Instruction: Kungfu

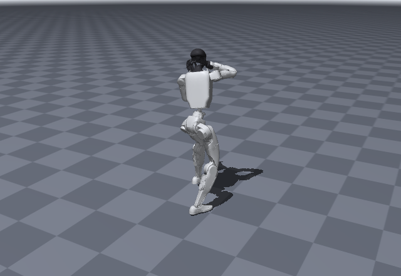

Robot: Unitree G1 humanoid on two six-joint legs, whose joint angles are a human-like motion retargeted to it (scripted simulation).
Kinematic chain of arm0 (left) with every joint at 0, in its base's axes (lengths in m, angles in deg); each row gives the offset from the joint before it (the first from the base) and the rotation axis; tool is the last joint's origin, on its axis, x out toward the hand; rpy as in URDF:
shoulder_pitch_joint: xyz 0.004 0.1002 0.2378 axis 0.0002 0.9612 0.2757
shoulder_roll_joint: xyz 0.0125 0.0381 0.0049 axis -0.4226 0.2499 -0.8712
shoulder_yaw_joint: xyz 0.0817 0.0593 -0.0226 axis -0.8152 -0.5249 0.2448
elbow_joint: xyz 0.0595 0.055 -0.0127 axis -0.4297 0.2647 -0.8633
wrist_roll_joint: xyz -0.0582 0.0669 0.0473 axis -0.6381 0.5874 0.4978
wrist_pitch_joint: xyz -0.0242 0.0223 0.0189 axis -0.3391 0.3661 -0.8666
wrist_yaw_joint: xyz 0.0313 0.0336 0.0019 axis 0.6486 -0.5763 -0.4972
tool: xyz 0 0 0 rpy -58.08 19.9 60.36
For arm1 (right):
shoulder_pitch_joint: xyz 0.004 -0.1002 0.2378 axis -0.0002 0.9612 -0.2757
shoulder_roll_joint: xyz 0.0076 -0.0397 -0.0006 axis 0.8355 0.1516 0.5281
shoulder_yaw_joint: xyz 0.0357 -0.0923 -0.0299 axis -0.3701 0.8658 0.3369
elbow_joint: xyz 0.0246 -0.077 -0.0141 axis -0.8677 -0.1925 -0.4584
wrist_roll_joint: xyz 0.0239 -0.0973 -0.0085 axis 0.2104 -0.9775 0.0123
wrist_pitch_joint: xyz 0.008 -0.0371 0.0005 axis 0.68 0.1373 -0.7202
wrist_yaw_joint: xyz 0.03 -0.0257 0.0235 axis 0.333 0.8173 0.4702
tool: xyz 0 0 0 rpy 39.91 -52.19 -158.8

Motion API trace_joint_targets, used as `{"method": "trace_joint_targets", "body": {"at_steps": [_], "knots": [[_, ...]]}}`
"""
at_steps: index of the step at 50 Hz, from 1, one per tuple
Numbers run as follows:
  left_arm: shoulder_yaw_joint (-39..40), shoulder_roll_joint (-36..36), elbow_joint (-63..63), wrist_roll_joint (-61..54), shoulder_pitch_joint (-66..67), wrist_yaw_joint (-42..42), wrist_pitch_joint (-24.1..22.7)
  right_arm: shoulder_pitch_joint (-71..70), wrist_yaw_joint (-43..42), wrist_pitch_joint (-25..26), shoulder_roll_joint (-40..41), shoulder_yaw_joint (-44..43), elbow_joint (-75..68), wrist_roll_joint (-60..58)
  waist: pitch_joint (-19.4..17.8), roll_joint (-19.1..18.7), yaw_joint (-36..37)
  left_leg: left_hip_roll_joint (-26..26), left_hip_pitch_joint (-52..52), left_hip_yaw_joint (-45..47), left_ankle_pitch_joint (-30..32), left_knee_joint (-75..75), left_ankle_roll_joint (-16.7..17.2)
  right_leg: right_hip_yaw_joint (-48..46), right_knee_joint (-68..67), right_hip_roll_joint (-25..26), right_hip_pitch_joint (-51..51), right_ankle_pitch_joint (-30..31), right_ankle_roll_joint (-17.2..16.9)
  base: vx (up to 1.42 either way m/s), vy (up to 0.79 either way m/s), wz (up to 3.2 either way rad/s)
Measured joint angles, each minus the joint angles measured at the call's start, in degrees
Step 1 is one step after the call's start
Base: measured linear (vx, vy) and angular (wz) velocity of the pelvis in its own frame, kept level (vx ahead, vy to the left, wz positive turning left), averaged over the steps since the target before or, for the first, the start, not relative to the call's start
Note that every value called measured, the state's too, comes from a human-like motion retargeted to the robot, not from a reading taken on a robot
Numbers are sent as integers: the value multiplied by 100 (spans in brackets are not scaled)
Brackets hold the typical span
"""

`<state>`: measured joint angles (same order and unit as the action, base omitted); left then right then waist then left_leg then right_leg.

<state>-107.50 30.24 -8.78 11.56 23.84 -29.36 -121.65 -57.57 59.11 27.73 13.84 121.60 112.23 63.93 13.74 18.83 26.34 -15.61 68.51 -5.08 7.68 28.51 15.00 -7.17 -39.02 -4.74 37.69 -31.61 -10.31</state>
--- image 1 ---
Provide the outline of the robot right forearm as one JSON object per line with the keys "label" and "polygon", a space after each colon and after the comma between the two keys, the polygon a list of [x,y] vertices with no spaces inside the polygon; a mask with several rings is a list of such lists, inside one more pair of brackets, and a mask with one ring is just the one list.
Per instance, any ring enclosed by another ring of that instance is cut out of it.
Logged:
{"label": "robot right forearm", "polygon": [[236,72],[235,68],[232,68],[228,65],[213,63],[212,61],[210,61],[210,65],[213,66],[213,70],[219,70],[219,71],[230,70],[230,71]]}

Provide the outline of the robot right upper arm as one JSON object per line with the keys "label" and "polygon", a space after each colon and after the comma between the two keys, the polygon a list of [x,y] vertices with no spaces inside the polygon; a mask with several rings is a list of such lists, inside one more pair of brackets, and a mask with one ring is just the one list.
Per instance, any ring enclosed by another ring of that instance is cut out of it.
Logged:
{"label": "robot right upper arm", "polygon": [[212,71],[211,73],[209,73],[209,76],[210,76],[211,81],[216,82],[221,79],[233,78],[236,76],[236,74],[237,74],[237,70],[236,70],[236,72],[233,72],[230,70],[223,70],[223,71],[215,70],[215,71]]}

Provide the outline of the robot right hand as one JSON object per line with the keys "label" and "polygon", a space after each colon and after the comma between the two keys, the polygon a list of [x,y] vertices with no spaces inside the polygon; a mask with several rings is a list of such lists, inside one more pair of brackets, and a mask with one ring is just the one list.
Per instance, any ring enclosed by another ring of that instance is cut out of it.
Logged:
{"label": "robot right hand", "polygon": [[[193,62],[192,62],[193,61]],[[200,60],[198,60],[198,59],[196,59],[195,57],[193,57],[193,58],[191,58],[191,61],[190,62],[192,62],[192,64],[193,63],[200,63],[200,64],[198,64],[198,65],[204,65],[204,66],[206,66],[206,68],[209,68],[209,69],[213,69],[213,66],[211,66],[210,65],[210,61],[204,61],[204,59],[203,58],[201,58]],[[197,65],[197,66],[198,66]]]}

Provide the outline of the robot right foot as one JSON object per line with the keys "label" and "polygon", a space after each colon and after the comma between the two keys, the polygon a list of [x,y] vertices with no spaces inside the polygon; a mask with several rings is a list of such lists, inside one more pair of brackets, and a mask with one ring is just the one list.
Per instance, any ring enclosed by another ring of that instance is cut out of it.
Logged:
{"label": "robot right foot", "polygon": [[[201,205],[201,203],[200,203],[200,205]],[[210,204],[202,204],[200,208],[199,207],[197,208],[197,207],[196,207],[196,204],[191,206],[189,209],[189,214],[195,215],[200,212],[206,212],[206,211],[212,210],[212,205],[210,205]]]}

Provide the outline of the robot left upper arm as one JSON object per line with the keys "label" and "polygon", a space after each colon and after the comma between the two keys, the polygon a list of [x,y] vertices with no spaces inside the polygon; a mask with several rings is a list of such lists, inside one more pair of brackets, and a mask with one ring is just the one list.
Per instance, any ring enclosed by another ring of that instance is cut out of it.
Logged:
{"label": "robot left upper arm", "polygon": [[181,95],[182,95],[183,101],[186,101],[186,102],[187,102],[186,91],[185,91],[185,75],[186,75],[186,74],[182,74],[182,75],[178,78],[177,83],[178,83],[178,85],[179,85],[180,93],[181,93]]}

